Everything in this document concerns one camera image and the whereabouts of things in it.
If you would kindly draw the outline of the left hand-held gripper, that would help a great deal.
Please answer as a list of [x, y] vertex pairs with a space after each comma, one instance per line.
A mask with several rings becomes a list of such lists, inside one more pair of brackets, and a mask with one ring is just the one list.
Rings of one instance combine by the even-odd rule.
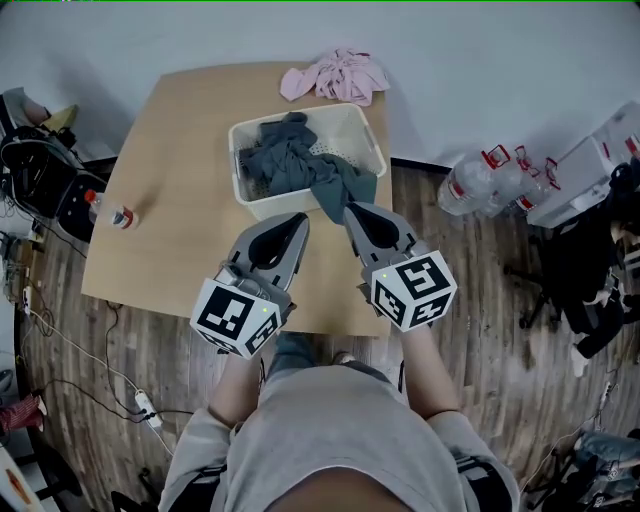
[[310, 233], [305, 213], [266, 218], [244, 230], [207, 278], [190, 326], [225, 352], [253, 358], [296, 308], [289, 286], [298, 273]]

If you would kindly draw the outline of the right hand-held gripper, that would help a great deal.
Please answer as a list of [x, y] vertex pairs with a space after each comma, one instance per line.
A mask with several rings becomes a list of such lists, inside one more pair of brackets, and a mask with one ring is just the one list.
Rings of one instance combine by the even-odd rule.
[[350, 202], [343, 224], [363, 265], [359, 289], [377, 315], [408, 332], [447, 313], [457, 283], [441, 253], [416, 242], [404, 217], [375, 204]]

